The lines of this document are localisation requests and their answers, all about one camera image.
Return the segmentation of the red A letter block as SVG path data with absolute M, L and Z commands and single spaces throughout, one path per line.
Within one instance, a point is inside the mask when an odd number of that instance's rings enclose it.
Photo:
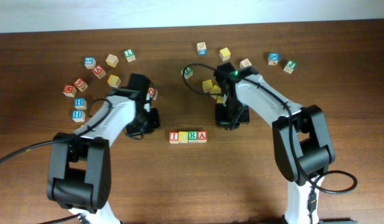
M 207 142 L 207 132 L 206 131 L 198 131 L 197 132 L 197 140 L 198 142 Z

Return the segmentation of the red I letter block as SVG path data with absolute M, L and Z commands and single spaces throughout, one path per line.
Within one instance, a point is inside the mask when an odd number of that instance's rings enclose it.
M 169 142 L 171 144 L 178 144 L 179 143 L 179 133 L 178 132 L 170 132 L 169 133 Z

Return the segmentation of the green R letter block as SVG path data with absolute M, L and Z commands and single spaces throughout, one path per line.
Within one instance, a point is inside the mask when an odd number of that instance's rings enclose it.
M 189 131 L 188 132 L 188 142 L 189 143 L 198 142 L 198 131 Z

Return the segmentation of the yellow C letter block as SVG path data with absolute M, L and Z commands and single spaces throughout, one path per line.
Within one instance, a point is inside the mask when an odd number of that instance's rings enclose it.
M 189 132 L 188 131 L 179 131 L 179 143 L 187 144 L 189 142 Z

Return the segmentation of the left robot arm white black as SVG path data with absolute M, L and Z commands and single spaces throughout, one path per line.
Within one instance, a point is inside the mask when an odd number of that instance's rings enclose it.
M 50 153 L 47 197 L 82 223 L 119 223 L 108 197 L 110 147 L 120 134 L 141 140 L 160 126 L 151 107 L 150 79 L 133 73 L 128 85 L 113 88 L 101 108 L 72 134 L 58 133 Z

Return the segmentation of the yellow cluster block left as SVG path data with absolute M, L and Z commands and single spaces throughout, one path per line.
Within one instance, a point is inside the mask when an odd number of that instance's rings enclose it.
M 204 93 L 209 93 L 213 88 L 213 83 L 211 80 L 205 80 L 202 82 L 202 88 Z

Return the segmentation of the yellow block top centre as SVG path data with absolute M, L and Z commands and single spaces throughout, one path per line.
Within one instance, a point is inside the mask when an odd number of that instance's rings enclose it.
M 230 58 L 230 56 L 231 56 L 231 53 L 230 53 L 228 47 L 220 49 L 219 56 L 220 56 L 222 61 L 228 60 Z

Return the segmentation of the red A block left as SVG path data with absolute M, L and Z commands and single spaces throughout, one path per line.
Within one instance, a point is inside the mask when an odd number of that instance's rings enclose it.
M 101 65 L 96 65 L 92 71 L 99 79 L 102 79 L 106 75 L 106 72 Z

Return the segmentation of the green L letter block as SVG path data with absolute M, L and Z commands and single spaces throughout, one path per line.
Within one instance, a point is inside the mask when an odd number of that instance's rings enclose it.
M 127 60 L 127 62 L 132 62 L 136 60 L 136 56 L 132 49 L 128 49 L 124 51 L 124 56 Z

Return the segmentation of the blue H block lower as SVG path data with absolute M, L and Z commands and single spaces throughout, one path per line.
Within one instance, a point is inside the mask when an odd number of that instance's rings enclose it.
M 85 121 L 85 112 L 83 110 L 72 111 L 72 119 L 78 123 L 84 122 Z

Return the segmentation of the blue H block upper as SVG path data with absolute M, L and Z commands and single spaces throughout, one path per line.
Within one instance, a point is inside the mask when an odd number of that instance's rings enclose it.
M 85 110 L 87 108 L 87 101 L 84 98 L 76 98 L 74 101 L 74 107 L 77 110 Z

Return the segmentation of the blue-sided block top centre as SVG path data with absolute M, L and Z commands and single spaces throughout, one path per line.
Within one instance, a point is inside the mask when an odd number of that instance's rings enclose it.
M 207 54 L 207 46 L 205 42 L 197 43 L 197 53 L 198 55 L 206 55 Z

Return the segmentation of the blue S letter block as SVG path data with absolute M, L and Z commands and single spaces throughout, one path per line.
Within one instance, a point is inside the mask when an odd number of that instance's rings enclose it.
M 94 69 L 96 67 L 96 60 L 94 57 L 85 57 L 84 58 L 84 66 L 87 69 Z

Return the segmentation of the red M letter block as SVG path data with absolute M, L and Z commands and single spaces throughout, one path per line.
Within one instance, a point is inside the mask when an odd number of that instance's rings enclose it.
M 63 94 L 68 97 L 75 97 L 77 89 L 73 85 L 65 85 L 63 88 Z

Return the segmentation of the green J letter block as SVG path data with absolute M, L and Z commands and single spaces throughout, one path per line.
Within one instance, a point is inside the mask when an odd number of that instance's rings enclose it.
M 285 72 L 287 72 L 288 74 L 292 74 L 292 72 L 294 71 L 294 69 L 297 67 L 297 63 L 295 61 L 292 61 L 292 60 L 288 60 L 288 62 L 286 63 L 286 65 L 284 66 L 283 70 Z

